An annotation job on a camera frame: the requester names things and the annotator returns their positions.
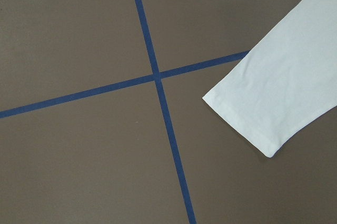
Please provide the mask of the white printed t-shirt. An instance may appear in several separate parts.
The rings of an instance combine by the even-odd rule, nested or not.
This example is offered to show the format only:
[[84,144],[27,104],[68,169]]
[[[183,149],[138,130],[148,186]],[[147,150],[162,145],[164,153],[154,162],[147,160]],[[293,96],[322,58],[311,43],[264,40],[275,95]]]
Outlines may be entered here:
[[301,0],[203,100],[273,157],[336,106],[336,0]]

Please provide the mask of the brown paper table cover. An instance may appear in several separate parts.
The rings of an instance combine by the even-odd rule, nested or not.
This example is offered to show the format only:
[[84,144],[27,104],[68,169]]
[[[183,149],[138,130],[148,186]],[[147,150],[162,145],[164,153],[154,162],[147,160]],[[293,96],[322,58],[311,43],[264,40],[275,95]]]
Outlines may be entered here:
[[300,0],[1,0],[1,223],[336,223],[336,109],[265,157],[203,95]]

